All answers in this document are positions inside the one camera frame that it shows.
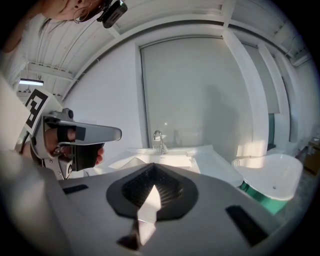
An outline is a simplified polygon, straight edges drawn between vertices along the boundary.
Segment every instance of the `white sleeve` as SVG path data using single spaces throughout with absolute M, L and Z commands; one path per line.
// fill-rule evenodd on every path
M 8 84 L 12 87 L 18 85 L 21 71 L 28 63 L 28 35 L 37 20 L 38 17 L 36 16 L 26 24 L 21 41 L 13 51 L 8 53 L 0 51 L 0 69 Z

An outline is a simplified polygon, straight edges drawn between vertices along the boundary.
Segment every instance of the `black vent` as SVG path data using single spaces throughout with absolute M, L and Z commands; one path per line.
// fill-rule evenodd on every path
M 190 179 L 154 163 L 115 181 L 108 188 L 106 198 L 119 216 L 137 219 L 138 210 L 153 186 L 161 199 L 157 221 L 182 218 L 198 200 L 197 186 Z
M 257 245 L 268 237 L 268 234 L 249 216 L 239 205 L 229 206 L 225 209 L 233 223 L 242 233 L 251 247 Z
M 132 204 L 140 208 L 154 185 L 160 194 L 162 207 L 183 194 L 183 188 L 177 179 L 156 168 L 148 169 L 124 184 L 122 194 Z
M 68 195 L 68 194 L 79 192 L 79 191 L 85 190 L 85 189 L 88 189 L 88 186 L 85 184 L 81 184 L 81 185 L 66 187 L 63 189 L 63 192 L 66 195 Z

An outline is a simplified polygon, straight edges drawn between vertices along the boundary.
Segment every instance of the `faucet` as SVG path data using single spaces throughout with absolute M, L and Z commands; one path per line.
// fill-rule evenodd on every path
M 153 140 L 156 140 L 156 135 L 159 134 L 160 135 L 160 153 L 161 155 L 166 154 L 168 152 L 167 146 L 164 143 L 164 139 L 162 138 L 162 133 L 159 130 L 156 130 L 153 134 Z

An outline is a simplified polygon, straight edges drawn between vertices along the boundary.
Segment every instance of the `cable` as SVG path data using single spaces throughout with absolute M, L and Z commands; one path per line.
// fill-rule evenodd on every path
M 28 136 L 30 135 L 30 133 L 27 131 L 26 134 L 24 135 L 23 139 L 22 139 L 22 143 L 21 143 L 21 149 L 19 151 L 19 154 L 22 154 L 24 151 L 24 147 L 25 147 L 25 143 L 27 141 Z

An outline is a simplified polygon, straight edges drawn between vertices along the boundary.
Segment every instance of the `black grip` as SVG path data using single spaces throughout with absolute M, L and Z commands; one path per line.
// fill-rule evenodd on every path
M 72 129 L 74 131 L 76 130 L 76 128 L 73 127 L 73 126 L 62 126 L 62 125 L 59 125 L 57 127 L 56 135 L 58 137 L 58 143 L 60 143 L 60 142 L 70 142 L 70 140 L 68 138 L 69 129 Z
M 93 145 L 72 146 L 74 166 L 72 169 L 76 172 L 86 168 L 92 168 L 96 165 L 98 151 L 104 146 L 104 143 Z

